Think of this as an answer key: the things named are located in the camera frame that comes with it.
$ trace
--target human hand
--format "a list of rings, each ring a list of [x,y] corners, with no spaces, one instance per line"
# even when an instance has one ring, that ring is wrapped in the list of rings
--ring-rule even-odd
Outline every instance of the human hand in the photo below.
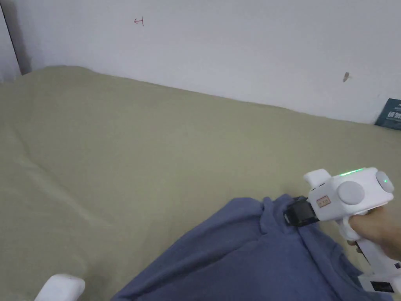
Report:
[[[372,209],[366,215],[352,216],[348,222],[360,236],[379,245],[388,257],[401,260],[401,229],[384,206]]]

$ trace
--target white device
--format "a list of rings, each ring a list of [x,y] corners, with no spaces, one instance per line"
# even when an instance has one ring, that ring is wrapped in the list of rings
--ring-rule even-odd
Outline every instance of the white device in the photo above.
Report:
[[[85,289],[85,281],[66,274],[57,274],[44,284],[35,301],[77,301]]]
[[[401,263],[387,257],[373,242],[360,237],[349,225],[355,214],[387,204],[394,186],[387,175],[374,167],[361,168],[332,177],[319,169],[304,175],[310,184],[308,202],[321,221],[336,220],[342,236],[355,240],[371,265],[373,273],[359,276],[366,291],[401,293]]]

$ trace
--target mattress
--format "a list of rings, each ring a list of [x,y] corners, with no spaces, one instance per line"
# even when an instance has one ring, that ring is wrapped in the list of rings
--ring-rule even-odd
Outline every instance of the mattress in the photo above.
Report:
[[[107,300],[230,199],[305,195],[315,169],[384,170],[401,209],[401,132],[387,128],[80,67],[2,85],[0,112],[1,300],[33,300],[57,273]]]

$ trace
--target blue cloth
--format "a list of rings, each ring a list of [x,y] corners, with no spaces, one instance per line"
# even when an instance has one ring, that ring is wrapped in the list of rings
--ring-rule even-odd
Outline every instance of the blue cloth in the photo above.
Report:
[[[233,199],[186,233],[113,300],[391,300],[366,293],[360,272],[316,225],[287,226],[293,199]]]

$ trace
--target black clamp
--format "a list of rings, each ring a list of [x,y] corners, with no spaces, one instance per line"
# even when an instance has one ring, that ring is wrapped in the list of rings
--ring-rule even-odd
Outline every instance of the black clamp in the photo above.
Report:
[[[296,197],[294,202],[288,205],[284,211],[284,219],[288,225],[302,227],[319,221],[307,200],[304,196]]]

